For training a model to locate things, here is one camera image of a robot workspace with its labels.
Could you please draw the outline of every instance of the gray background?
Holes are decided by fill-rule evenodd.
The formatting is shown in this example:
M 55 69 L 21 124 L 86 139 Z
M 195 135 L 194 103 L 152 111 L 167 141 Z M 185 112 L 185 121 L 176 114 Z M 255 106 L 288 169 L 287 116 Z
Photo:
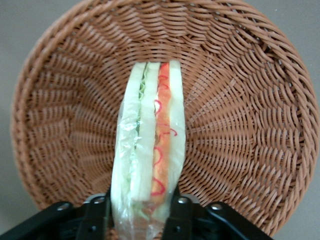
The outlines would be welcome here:
M 295 45 L 320 96 L 319 0 L 246 0 Z M 37 212 L 15 168 L 11 102 L 22 64 L 42 33 L 78 0 L 0 0 L 0 234 Z M 320 239 L 320 164 L 301 204 L 276 240 Z

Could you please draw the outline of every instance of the metal screw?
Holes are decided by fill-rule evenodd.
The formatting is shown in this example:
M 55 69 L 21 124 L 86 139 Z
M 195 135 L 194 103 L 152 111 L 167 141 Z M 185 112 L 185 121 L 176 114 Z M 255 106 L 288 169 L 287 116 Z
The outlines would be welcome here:
M 188 199 L 186 199 L 185 197 L 180 197 L 178 199 L 178 203 L 180 204 L 186 204 L 188 202 Z
M 104 197 L 99 197 L 98 199 L 94 200 L 94 204 L 100 204 L 100 203 L 103 203 L 105 200 Z
M 220 204 L 218 204 L 218 203 L 214 203 L 214 204 L 211 205 L 211 208 L 213 210 L 221 210 L 222 206 Z
M 58 211 L 63 211 L 63 210 L 66 210 L 67 208 L 69 208 L 70 207 L 70 204 L 69 203 L 64 203 L 64 204 L 62 204 L 61 206 L 59 206 L 58 208 L 57 208 L 57 210 Z

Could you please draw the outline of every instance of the brown wicker basket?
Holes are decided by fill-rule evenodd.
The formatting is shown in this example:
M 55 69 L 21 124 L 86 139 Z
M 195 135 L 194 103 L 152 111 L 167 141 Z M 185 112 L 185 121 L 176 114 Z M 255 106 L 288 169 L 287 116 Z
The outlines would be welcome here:
M 105 192 L 117 115 L 135 62 L 181 62 L 186 160 L 179 181 L 267 234 L 314 173 L 319 113 L 308 71 L 264 15 L 239 0 L 86 0 L 37 42 L 19 76 L 16 163 L 41 209 Z

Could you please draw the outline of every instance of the woven basket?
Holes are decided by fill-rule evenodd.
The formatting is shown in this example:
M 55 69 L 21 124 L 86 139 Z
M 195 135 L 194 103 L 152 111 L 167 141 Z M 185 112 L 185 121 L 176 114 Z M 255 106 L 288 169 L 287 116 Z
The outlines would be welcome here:
M 318 106 L 293 45 L 239 0 L 87 0 L 56 21 L 15 92 L 25 188 L 40 209 L 105 192 L 131 69 L 171 59 L 183 74 L 181 191 L 202 205 L 223 201 L 274 235 L 313 176 Z

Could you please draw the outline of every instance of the wrapped sandwich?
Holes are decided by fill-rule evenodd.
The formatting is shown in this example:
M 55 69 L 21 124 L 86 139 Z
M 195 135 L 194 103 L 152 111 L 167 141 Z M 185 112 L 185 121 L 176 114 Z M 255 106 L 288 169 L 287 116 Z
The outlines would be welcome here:
M 169 216 L 185 159 L 180 63 L 140 62 L 121 103 L 111 203 L 121 240 L 152 239 Z

